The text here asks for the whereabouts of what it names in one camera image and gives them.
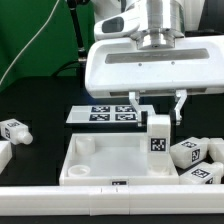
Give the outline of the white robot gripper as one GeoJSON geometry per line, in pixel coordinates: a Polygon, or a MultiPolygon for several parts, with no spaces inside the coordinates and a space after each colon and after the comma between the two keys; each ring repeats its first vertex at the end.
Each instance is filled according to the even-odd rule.
{"type": "Polygon", "coordinates": [[[102,40],[88,54],[85,87],[94,98],[126,97],[147,124],[140,96],[174,95],[171,122],[180,125],[187,93],[224,92],[224,35],[178,38],[173,48],[139,50],[129,38],[102,40]]]}

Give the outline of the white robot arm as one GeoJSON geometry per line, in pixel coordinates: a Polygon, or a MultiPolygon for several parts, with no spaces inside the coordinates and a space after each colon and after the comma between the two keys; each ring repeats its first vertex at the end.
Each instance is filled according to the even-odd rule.
{"type": "Polygon", "coordinates": [[[145,96],[176,98],[173,117],[188,95],[224,92],[224,35],[187,37],[204,0],[95,0],[95,43],[89,50],[85,86],[94,98],[127,97],[140,125],[145,96]]]}

